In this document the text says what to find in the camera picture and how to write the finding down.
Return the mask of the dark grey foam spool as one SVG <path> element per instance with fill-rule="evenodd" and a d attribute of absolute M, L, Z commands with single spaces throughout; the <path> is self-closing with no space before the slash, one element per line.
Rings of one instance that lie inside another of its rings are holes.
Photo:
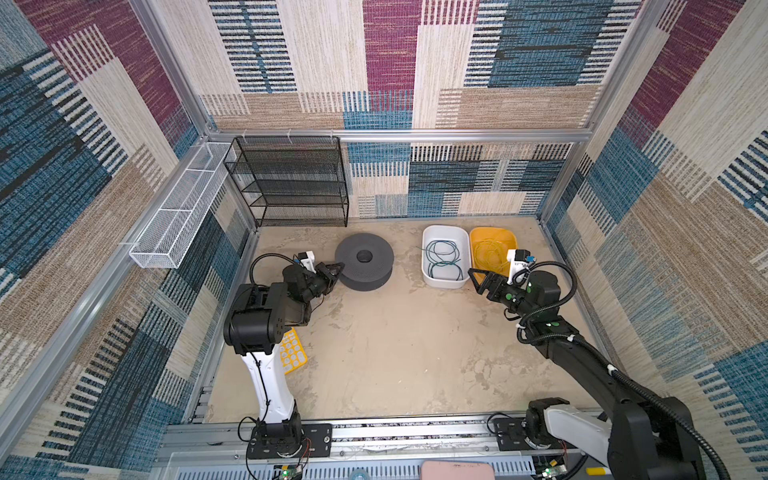
<path fill-rule="evenodd" d="M 382 237 L 358 233 L 341 241 L 335 260 L 344 264 L 339 281 L 352 290 L 367 292 L 382 287 L 390 279 L 394 252 Z"/>

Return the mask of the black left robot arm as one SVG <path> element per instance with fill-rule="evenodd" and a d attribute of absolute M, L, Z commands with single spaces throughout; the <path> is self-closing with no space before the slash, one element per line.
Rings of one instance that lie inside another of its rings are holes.
<path fill-rule="evenodd" d="M 256 266 L 269 258 L 285 260 L 288 266 L 281 281 L 260 284 L 255 280 Z M 288 456 L 308 444 L 285 379 L 280 344 L 291 328 L 309 323 L 312 301 L 333 291 L 344 268 L 343 263 L 316 263 L 311 251 L 293 258 L 265 253 L 250 264 L 249 281 L 238 287 L 223 339 L 246 364 L 257 394 L 259 413 L 253 419 L 251 445 Z"/>

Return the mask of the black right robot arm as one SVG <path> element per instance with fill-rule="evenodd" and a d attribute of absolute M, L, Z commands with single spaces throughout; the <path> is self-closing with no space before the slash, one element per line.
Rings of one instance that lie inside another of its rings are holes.
<path fill-rule="evenodd" d="M 560 315 L 576 291 L 562 294 L 550 265 L 531 262 L 510 276 L 474 268 L 467 273 L 477 293 L 504 306 L 518 342 L 568 373 L 605 415 L 592 417 L 559 397 L 534 400 L 526 411 L 527 442 L 534 448 L 573 445 L 616 479 L 703 479 L 706 461 L 719 478 L 729 478 L 682 401 L 630 378 Z"/>

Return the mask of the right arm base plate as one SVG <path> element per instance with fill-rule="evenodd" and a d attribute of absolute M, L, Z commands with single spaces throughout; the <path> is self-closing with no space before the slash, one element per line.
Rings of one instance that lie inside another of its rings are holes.
<path fill-rule="evenodd" d="M 496 439 L 500 451 L 535 451 L 554 450 L 563 452 L 577 451 L 577 448 L 562 440 L 544 440 L 537 442 L 530 440 L 525 430 L 525 419 L 508 415 L 491 415 L 486 419 L 486 428 L 492 437 Z"/>

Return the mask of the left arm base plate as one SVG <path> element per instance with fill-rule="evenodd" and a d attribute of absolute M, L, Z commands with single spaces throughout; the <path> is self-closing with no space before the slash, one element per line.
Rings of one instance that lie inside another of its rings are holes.
<path fill-rule="evenodd" d="M 333 425 L 309 423 L 289 425 L 287 422 L 259 425 L 251 434 L 246 449 L 247 460 L 278 458 L 296 459 L 301 456 L 325 458 L 331 453 Z"/>

